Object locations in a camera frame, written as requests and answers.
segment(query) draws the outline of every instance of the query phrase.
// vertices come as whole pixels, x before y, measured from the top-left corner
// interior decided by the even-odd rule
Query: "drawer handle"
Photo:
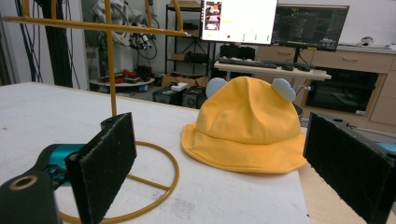
[[[280,50],[277,52],[277,54],[280,54],[280,55],[291,55],[291,53],[288,52],[288,51],[280,51]]]
[[[352,62],[357,62],[359,58],[348,58],[348,57],[343,57],[343,60],[345,61],[352,61]]]

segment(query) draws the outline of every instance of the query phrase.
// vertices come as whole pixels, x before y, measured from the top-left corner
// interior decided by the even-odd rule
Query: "computer monitor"
[[[271,45],[277,0],[201,1],[200,37],[222,43]]]
[[[297,49],[335,51],[349,6],[279,4],[273,44]]]

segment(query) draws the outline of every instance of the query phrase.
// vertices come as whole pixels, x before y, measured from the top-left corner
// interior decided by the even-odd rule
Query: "yellow hat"
[[[297,112],[269,83],[237,77],[202,105],[184,126],[183,150],[223,170],[284,174],[306,163]]]

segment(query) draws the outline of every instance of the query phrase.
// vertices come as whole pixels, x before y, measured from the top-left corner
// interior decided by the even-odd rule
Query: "hat crown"
[[[294,106],[269,83],[237,77],[201,107],[197,131],[243,144],[271,144],[300,134]]]

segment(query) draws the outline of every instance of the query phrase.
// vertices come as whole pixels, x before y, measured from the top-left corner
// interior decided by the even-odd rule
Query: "keyboard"
[[[262,63],[273,63],[277,66],[293,66],[296,68],[301,67],[308,67],[309,69],[314,68],[312,63],[294,63],[294,62],[287,62],[287,61],[275,61],[275,60],[261,60]]]
[[[219,63],[235,64],[235,65],[250,66],[250,67],[278,68],[278,66],[274,63],[244,61],[244,60],[235,60],[235,59],[227,59],[227,58],[219,58]]]

